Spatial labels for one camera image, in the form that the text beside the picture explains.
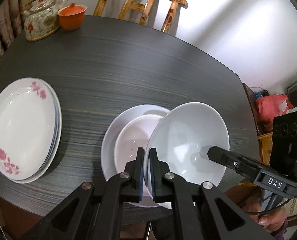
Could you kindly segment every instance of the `red plastic bag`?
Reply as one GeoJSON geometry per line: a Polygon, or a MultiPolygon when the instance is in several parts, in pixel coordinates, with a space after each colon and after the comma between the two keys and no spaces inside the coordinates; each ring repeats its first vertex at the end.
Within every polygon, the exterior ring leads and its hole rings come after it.
{"type": "Polygon", "coordinates": [[[256,105],[259,118],[263,124],[264,130],[273,130],[274,117],[287,114],[292,107],[287,104],[288,97],[286,95],[271,95],[256,99],[256,105]]]}

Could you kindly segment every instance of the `human hand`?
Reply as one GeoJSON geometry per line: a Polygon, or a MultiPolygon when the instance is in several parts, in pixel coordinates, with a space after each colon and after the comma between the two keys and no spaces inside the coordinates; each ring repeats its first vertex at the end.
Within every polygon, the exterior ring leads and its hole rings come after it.
{"type": "MultiPolygon", "coordinates": [[[[247,200],[243,210],[245,212],[261,211],[261,198],[258,195],[250,197],[247,200]]],[[[284,207],[281,207],[275,211],[261,216],[260,218],[258,217],[258,215],[250,215],[250,217],[259,225],[267,226],[266,231],[268,233],[272,233],[281,228],[281,226],[284,224],[284,221],[286,219],[286,209],[284,207]]]]}

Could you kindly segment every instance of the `orange cup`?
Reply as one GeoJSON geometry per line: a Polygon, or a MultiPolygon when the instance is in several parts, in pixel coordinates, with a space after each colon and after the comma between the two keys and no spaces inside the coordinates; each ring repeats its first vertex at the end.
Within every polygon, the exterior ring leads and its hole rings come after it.
{"type": "Polygon", "coordinates": [[[59,16],[61,27],[67,31],[73,31],[79,28],[84,20],[86,9],[87,7],[85,5],[75,5],[74,2],[60,9],[57,15],[59,16]]]}

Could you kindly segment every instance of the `silver bolt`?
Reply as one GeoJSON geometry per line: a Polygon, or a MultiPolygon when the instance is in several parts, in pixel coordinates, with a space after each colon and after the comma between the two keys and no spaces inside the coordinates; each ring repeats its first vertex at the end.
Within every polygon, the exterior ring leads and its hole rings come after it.
{"type": "Polygon", "coordinates": [[[82,189],[88,190],[92,187],[92,184],[90,182],[84,182],[81,187],[82,189]]]}
{"type": "Polygon", "coordinates": [[[128,177],[130,177],[130,174],[128,173],[128,172],[121,172],[120,173],[120,177],[122,178],[122,179],[127,179],[128,177]]]}
{"type": "Polygon", "coordinates": [[[164,176],[167,179],[173,179],[175,177],[174,173],[172,173],[172,172],[167,172],[164,174],[164,176]]]}
{"type": "Polygon", "coordinates": [[[211,189],[211,188],[213,188],[213,184],[209,181],[205,181],[205,182],[203,182],[203,188],[211,189]]]}

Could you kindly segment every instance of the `teapot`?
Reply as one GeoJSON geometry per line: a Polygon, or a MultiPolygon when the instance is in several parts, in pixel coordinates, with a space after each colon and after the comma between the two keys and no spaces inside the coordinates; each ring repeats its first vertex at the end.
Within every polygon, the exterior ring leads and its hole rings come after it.
{"type": "MultiPolygon", "coordinates": [[[[30,3],[36,0],[29,0],[23,5],[23,10],[30,3]]],[[[41,40],[60,28],[57,12],[65,6],[68,0],[38,0],[30,10],[24,11],[25,38],[28,41],[41,40]]]]}

